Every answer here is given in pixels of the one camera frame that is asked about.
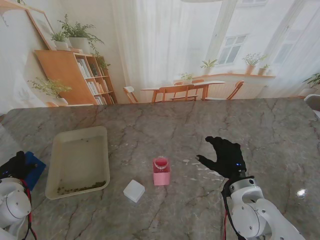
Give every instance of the small white box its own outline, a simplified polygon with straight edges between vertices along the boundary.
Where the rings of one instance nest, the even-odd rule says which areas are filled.
[[[140,183],[135,180],[131,180],[128,186],[126,186],[126,188],[123,190],[123,193],[127,198],[137,203],[144,194],[145,190],[145,187]]]

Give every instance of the pink container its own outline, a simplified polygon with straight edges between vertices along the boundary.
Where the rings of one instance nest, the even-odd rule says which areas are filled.
[[[158,156],[153,159],[153,183],[155,186],[169,185],[170,162],[167,157]]]

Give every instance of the white plastic tray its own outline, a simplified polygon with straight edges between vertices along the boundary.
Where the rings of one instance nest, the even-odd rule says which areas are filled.
[[[66,131],[55,136],[45,188],[48,199],[101,190],[109,182],[105,127]]]

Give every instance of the marble countertop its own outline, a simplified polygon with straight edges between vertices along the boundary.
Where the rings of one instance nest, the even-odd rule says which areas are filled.
[[[206,136],[239,143],[265,198],[306,239],[319,239],[320,122],[299,98],[25,108],[10,111],[1,124],[2,162],[23,150],[48,165],[32,192],[40,240],[221,239],[224,179],[195,160],[197,154],[216,159]],[[53,138],[93,126],[107,129],[109,185],[47,199]],[[157,156],[171,160],[168,186],[153,185]],[[138,203],[123,194],[132,179],[145,186]],[[306,194],[297,196],[301,189]],[[227,239],[237,239],[230,225]]]

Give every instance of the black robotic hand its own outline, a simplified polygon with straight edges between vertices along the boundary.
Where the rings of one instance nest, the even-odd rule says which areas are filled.
[[[202,155],[197,155],[197,160],[200,163],[227,179],[238,177],[242,171],[247,171],[240,144],[232,143],[219,136],[207,136],[205,140],[212,144],[216,153],[216,162]]]

